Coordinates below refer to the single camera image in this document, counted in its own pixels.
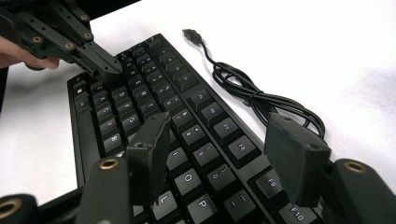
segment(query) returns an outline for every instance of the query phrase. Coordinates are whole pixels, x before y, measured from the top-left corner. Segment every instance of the black keyboard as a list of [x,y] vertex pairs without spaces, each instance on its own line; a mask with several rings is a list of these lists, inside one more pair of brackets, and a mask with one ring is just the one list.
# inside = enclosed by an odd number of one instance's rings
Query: black keyboard
[[86,74],[67,82],[79,186],[95,161],[120,156],[148,117],[168,111],[163,195],[134,206],[136,223],[322,222],[321,209],[288,202],[262,143],[162,35],[116,57],[122,86]]

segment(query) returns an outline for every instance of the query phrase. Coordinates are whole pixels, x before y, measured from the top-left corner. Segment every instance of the spacebar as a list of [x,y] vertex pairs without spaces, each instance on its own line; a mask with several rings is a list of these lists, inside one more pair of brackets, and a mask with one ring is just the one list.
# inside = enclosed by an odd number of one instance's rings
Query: spacebar
[[77,125],[84,180],[87,180],[91,166],[94,162],[100,160],[91,110],[86,110],[84,113],[78,114]]

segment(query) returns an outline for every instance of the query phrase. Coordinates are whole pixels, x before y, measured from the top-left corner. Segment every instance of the white table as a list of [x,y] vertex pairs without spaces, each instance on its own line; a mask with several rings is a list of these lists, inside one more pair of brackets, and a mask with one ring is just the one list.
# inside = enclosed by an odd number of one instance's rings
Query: white table
[[[110,53],[162,33],[260,139],[265,128],[211,79],[197,30],[215,61],[245,71],[267,93],[289,97],[326,124],[332,160],[374,167],[396,192],[396,4],[388,1],[144,0],[92,21]],[[66,80],[74,64],[34,72],[11,66],[0,117],[0,197],[46,203],[77,186]]]

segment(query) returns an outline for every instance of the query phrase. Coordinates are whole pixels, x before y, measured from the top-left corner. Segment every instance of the human hand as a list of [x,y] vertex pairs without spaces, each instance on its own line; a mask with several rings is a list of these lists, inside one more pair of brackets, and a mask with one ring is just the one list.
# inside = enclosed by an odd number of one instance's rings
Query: human hand
[[59,66],[59,59],[48,57],[44,60],[37,59],[27,50],[0,36],[0,68],[11,66],[15,63],[25,63],[36,68],[55,69]]

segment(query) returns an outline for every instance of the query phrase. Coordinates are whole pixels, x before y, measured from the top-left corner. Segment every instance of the black cable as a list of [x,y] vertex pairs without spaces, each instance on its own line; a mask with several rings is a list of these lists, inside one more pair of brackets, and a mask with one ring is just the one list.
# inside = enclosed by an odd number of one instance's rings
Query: black cable
[[202,45],[206,58],[213,63],[212,76],[215,81],[228,93],[244,99],[245,105],[251,106],[259,120],[267,126],[270,113],[278,113],[278,109],[290,112],[305,120],[303,126],[307,128],[313,124],[318,130],[318,136],[324,138],[325,126],[323,121],[314,112],[301,104],[282,96],[266,94],[257,88],[252,80],[241,70],[227,63],[217,63],[207,54],[207,49],[201,36],[194,30],[183,30],[184,36],[198,47]]

